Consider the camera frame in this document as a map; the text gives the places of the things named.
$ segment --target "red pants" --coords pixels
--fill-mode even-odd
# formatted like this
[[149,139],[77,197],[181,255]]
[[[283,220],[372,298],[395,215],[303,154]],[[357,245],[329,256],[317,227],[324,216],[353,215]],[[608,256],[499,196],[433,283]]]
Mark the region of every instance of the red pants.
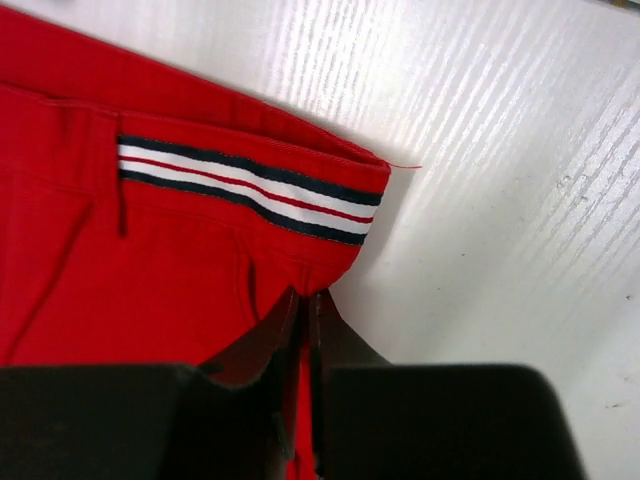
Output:
[[119,48],[0,25],[3,364],[197,364],[349,268],[386,163]]

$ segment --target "stitching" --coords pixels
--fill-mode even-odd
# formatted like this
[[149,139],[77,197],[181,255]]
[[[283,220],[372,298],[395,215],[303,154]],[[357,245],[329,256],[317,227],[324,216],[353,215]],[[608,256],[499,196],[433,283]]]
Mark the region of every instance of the stitching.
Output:
[[96,181],[96,190],[100,192],[101,201],[106,207],[106,214],[102,220],[107,230],[114,231],[118,235],[123,233],[123,217],[120,196],[120,171],[118,169],[117,146],[113,142],[117,126],[117,115],[97,114],[95,131],[100,134],[97,140],[97,155],[100,159],[98,171],[100,173]]
[[80,188],[80,187],[70,187],[67,185],[62,185],[56,180],[52,180],[51,178],[45,178],[40,175],[36,175],[33,172],[16,168],[13,165],[0,165],[0,166],[11,171],[14,174],[24,175],[25,177],[29,177],[39,182],[45,183],[48,188],[51,188],[53,190],[57,190],[65,193],[76,193],[76,194],[86,195],[87,197],[91,197],[91,198],[94,198],[96,196],[95,192],[84,190],[83,188]]
[[78,214],[76,222],[71,227],[71,231],[66,238],[65,243],[63,244],[63,248],[56,258],[56,263],[53,266],[53,271],[51,273],[51,277],[47,280],[46,284],[42,288],[42,291],[39,292],[39,295],[35,301],[34,305],[31,305],[28,314],[25,316],[25,322],[20,326],[19,331],[16,336],[11,340],[11,344],[7,349],[7,353],[5,356],[5,363],[9,364],[15,358],[20,344],[24,337],[28,334],[28,332],[32,329],[34,322],[36,321],[36,316],[38,312],[42,309],[45,303],[50,299],[54,289],[59,284],[60,276],[64,272],[67,266],[67,259],[71,255],[73,248],[75,247],[76,242],[78,241],[78,236],[84,225],[86,224],[89,216],[91,215],[91,207],[92,204],[89,202],[86,205],[84,211]]
[[[308,122],[306,120],[302,120],[298,117],[296,117],[295,115],[282,110],[281,108],[278,108],[274,105],[270,105],[264,101],[261,100],[257,100],[247,94],[243,94],[234,90],[231,90],[227,87],[223,87],[219,84],[213,83],[211,80],[209,79],[205,79],[202,77],[199,77],[197,75],[194,75],[193,73],[189,73],[186,72],[184,70],[180,70],[180,69],[175,69],[172,67],[169,67],[167,65],[161,64],[157,61],[145,58],[145,57],[140,57],[139,55],[133,54],[131,52],[127,52],[127,51],[123,51],[121,49],[120,50],[120,54],[127,58],[134,58],[136,61],[142,62],[144,61],[145,64],[147,65],[152,65],[154,67],[165,67],[162,68],[162,73],[166,73],[169,72],[171,74],[177,74],[182,78],[185,78],[186,80],[189,81],[193,81],[195,82],[198,86],[205,86],[208,89],[215,89],[215,94],[216,95],[220,95],[221,97],[224,98],[231,98],[231,101],[234,102],[234,104],[232,105],[232,115],[235,113],[235,111],[237,110],[237,106],[235,105],[235,103],[237,103],[238,99],[242,99],[242,100],[248,100],[250,102],[250,104],[252,103],[251,107],[252,108],[256,108],[258,109],[260,112],[264,112],[264,113],[268,113],[268,114],[274,114],[275,118],[277,120],[282,120],[283,123],[285,123],[285,125],[290,124],[290,123],[298,123],[300,125],[302,125],[304,127],[305,130],[307,131],[311,131],[315,134],[318,135],[319,138],[321,138],[322,140],[324,140],[325,145],[323,145],[323,148],[327,148],[327,150],[330,148],[332,151],[338,150],[340,151],[342,154],[348,154],[351,155],[353,157],[356,158],[351,158],[349,159],[352,162],[356,162],[356,163],[360,163],[362,165],[365,166],[373,166],[373,167],[380,167],[380,165],[376,165],[375,163],[369,163],[372,160],[373,161],[377,161],[377,162],[381,162],[382,160],[380,160],[379,158],[377,158],[375,155],[373,155],[370,151],[359,147],[358,145],[354,144],[353,142],[350,142],[348,140],[342,139],[338,136],[336,136],[335,134],[327,131],[324,128],[321,128],[317,125],[314,125],[311,122]],[[9,91],[11,91],[12,93],[20,93],[21,95],[24,95],[26,97],[29,98],[39,98],[41,99],[41,101],[46,102],[48,99],[44,96],[44,95],[38,95],[38,94],[34,94],[32,92],[27,92],[23,89],[20,88],[16,88],[16,87],[9,87],[8,85],[2,85],[2,88],[7,89]],[[54,103],[60,102],[60,103],[64,103],[64,104],[70,104],[70,105],[80,105],[80,106],[91,106],[91,107],[98,107],[98,108],[104,108],[107,109],[108,106],[107,105],[103,105],[100,104],[98,102],[89,102],[89,101],[52,101]],[[213,127],[213,128],[225,128],[225,127],[220,127],[219,125],[215,125],[212,123],[206,123],[206,120],[203,121],[202,119],[198,120],[193,120],[193,119],[189,119],[189,118],[184,118],[184,117],[171,117],[171,116],[166,116],[166,115],[162,115],[162,114],[153,114],[153,113],[146,113],[146,112],[140,112],[140,111],[136,111],[136,110],[126,110],[126,109],[121,109],[120,112],[122,113],[127,113],[130,115],[137,115],[141,118],[147,118],[147,119],[163,119],[163,120],[173,120],[173,121],[180,121],[180,122],[184,122],[184,123],[189,123],[189,124],[197,124],[197,125],[203,125],[203,126],[207,126],[207,127]],[[233,130],[233,128],[231,128],[233,125],[229,125],[228,129],[229,130]],[[252,134],[250,132],[246,132],[244,130],[233,130],[236,131],[238,133],[242,133],[242,134],[248,134],[248,135],[255,135]],[[280,143],[285,144],[286,142],[283,140],[279,140],[279,139],[273,139],[270,137],[267,137],[272,141],[277,141]],[[300,148],[306,148],[300,145],[294,145]]]
[[236,300],[236,308],[238,308],[240,310],[240,315],[242,316],[242,320],[243,323],[245,325],[245,327],[250,327],[249,324],[249,319],[247,318],[247,312],[245,311],[245,307],[243,306],[243,298],[241,297],[241,293],[240,293],[240,271],[243,270],[242,269],[243,265],[242,265],[242,256],[238,255],[236,257],[236,261],[235,261],[235,268],[234,268],[234,272],[233,272],[233,289],[235,291],[235,300]]
[[[201,197],[205,197],[205,198],[217,198],[218,200],[226,201],[226,202],[228,202],[228,203],[231,203],[232,205],[238,205],[238,206],[240,206],[240,207],[249,208],[252,212],[256,213],[256,214],[257,214],[257,215],[258,215],[258,216],[259,216],[263,221],[267,222],[268,224],[273,225],[274,227],[277,227],[277,228],[282,228],[283,230],[287,230],[287,231],[289,231],[289,232],[291,232],[291,233],[294,233],[294,234],[296,234],[296,235],[302,235],[303,237],[304,237],[304,236],[307,236],[307,237],[314,237],[314,238],[318,238],[318,239],[320,239],[320,240],[325,240],[325,241],[328,241],[328,242],[338,243],[338,244],[340,244],[340,245],[349,245],[349,246],[351,246],[351,247],[361,247],[361,246],[362,246],[362,244],[358,244],[358,243],[348,243],[348,242],[341,242],[341,241],[339,241],[339,240],[334,240],[334,239],[332,239],[332,238],[321,237],[321,236],[319,236],[319,235],[314,235],[314,234],[312,234],[312,233],[301,233],[301,232],[297,232],[297,231],[292,230],[292,229],[290,229],[290,228],[287,228],[287,227],[285,227],[285,226],[279,225],[279,224],[277,224],[277,223],[273,223],[272,221],[270,221],[269,219],[267,219],[267,218],[263,217],[263,216],[262,216],[262,215],[260,215],[258,212],[256,212],[255,210],[253,210],[253,209],[252,209],[252,208],[250,208],[250,207],[247,207],[246,205],[239,205],[239,204],[234,203],[234,202],[229,202],[228,200],[222,199],[222,198],[217,197],[217,196],[215,196],[215,195],[207,195],[207,194],[204,194],[204,193],[191,192],[191,191],[189,191],[189,192],[185,192],[185,191],[180,190],[180,189],[177,189],[177,188],[165,187],[165,186],[162,186],[162,185],[156,185],[156,184],[147,183],[147,182],[138,181],[138,180],[129,180],[129,181],[131,181],[131,182],[137,182],[137,183],[142,183],[142,184],[144,184],[144,185],[150,185],[150,186],[152,186],[153,188],[162,188],[162,189],[164,189],[164,190],[169,190],[169,191],[172,191],[172,192],[182,192],[182,193],[186,193],[186,194],[199,195],[199,196],[201,196]],[[206,218],[210,218],[211,220],[215,220],[215,221],[217,221],[217,220],[216,220],[216,219],[214,219],[213,217],[206,217]],[[224,224],[225,226],[227,226],[227,227],[230,227],[230,228],[237,228],[237,229],[245,230],[245,229],[243,229],[242,227],[238,227],[238,226],[235,226],[235,225],[228,225],[228,224],[226,224],[226,223],[223,223],[223,224]]]
[[[158,210],[158,211],[169,213],[169,214],[172,214],[172,215],[179,215],[179,216],[184,216],[184,217],[187,217],[187,218],[194,218],[194,219],[209,221],[209,222],[212,222],[212,223],[215,223],[215,224],[218,224],[218,225],[222,225],[222,226],[224,226],[226,228],[230,228],[230,229],[232,229],[234,231],[240,231],[240,232],[242,232],[244,234],[249,234],[251,236],[255,236],[256,235],[256,232],[254,232],[253,230],[251,230],[249,228],[244,228],[244,227],[239,227],[237,225],[232,225],[232,224],[229,224],[229,223],[227,223],[225,221],[222,221],[220,219],[210,217],[208,215],[203,215],[203,214],[199,214],[199,213],[192,213],[192,212],[185,212],[183,210],[167,208],[167,207],[161,207],[159,205],[151,205],[151,204],[148,204],[148,203],[145,203],[145,202],[139,202],[139,201],[135,201],[135,200],[127,200],[126,204],[135,205],[135,206],[143,207],[143,208],[148,208],[148,209],[151,209],[151,210]],[[295,233],[296,235],[303,235],[303,234],[300,234],[298,232],[293,232],[293,233]],[[335,243],[338,243],[340,245],[348,245],[348,244],[342,244],[340,242],[335,242]],[[304,259],[302,257],[293,256],[290,252],[286,252],[285,250],[281,250],[281,249],[279,249],[278,247],[276,247],[275,245],[273,245],[271,243],[269,244],[269,248],[271,248],[272,250],[277,252],[279,255],[282,255],[283,257],[287,258],[289,261],[296,262],[296,263],[299,263],[301,265],[308,265],[308,263],[309,263],[308,259]],[[324,262],[318,262],[318,261],[313,260],[312,263],[314,263],[314,265],[317,265],[318,267],[324,268],[326,270],[330,270],[330,271],[339,270],[339,267],[336,267],[335,265],[329,265],[329,264],[326,264]]]
[[[15,203],[15,199],[14,197],[16,196],[16,176],[11,175],[11,184],[9,186],[10,190],[10,196],[9,196],[9,204],[8,204],[8,208],[9,208],[9,214],[7,215],[7,223],[6,225],[4,225],[6,227],[6,231],[4,232],[6,235],[5,238],[5,251],[3,252],[3,268],[6,269],[7,268],[7,260],[9,259],[9,251],[11,250],[9,248],[9,242],[11,241],[11,225],[13,223],[13,217],[15,216],[14,213],[14,208],[13,208],[13,204]],[[3,276],[3,282],[0,284],[0,306],[4,305],[5,301],[5,295],[6,292],[5,290],[7,289],[6,285],[7,285],[7,278],[6,276]]]
[[302,275],[301,276],[302,276],[301,280],[302,280],[302,285],[303,285],[303,288],[304,288],[304,293],[307,294],[307,292],[309,292],[309,290],[310,290],[309,289],[309,283],[311,283],[310,282],[310,280],[311,280],[311,269],[309,268],[308,265],[304,265],[302,267]]
[[[238,307],[242,312],[242,318],[244,319],[245,325],[249,329],[251,329],[255,327],[257,323],[260,321],[254,308],[253,299],[251,298],[251,292],[249,287],[249,280],[251,275],[251,255],[248,252],[246,252],[246,248],[244,247],[244,245],[241,244],[237,234],[233,235],[233,241],[238,251],[238,255],[237,255],[238,261],[236,262],[236,279],[235,279],[236,302],[238,303]],[[242,277],[242,283],[244,285],[246,293],[243,293],[240,290],[241,287],[240,287],[239,272],[241,270],[241,267],[243,267],[245,264],[244,259],[246,259],[247,267],[242,270],[244,273]]]

